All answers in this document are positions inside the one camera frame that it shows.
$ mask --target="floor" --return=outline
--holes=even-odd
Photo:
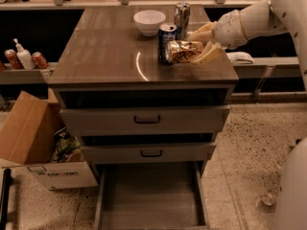
[[[0,128],[8,113],[0,112]],[[306,134],[307,103],[233,104],[202,177],[210,227],[271,229],[275,206],[261,195],[278,184],[291,146]],[[12,167],[12,178],[7,229],[92,229],[98,188],[48,191],[23,167]]]

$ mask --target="drawer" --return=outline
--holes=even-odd
[[[214,143],[160,144],[145,146],[82,147],[84,159],[91,164],[206,161]]]
[[[195,163],[101,168],[94,229],[209,229]]]
[[[228,105],[205,107],[63,109],[75,136],[222,131]]]

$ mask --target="open cardboard box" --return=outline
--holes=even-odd
[[[63,127],[57,112],[54,101],[21,92],[0,129],[0,157],[24,165],[49,190],[98,186],[86,162],[49,163]]]

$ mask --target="cardboard box flap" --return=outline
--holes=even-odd
[[[46,163],[60,128],[47,102],[21,92],[0,130],[0,157],[18,164]]]

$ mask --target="black pole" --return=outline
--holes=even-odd
[[[4,169],[0,201],[0,230],[5,230],[9,204],[9,191],[11,186],[11,169]]]

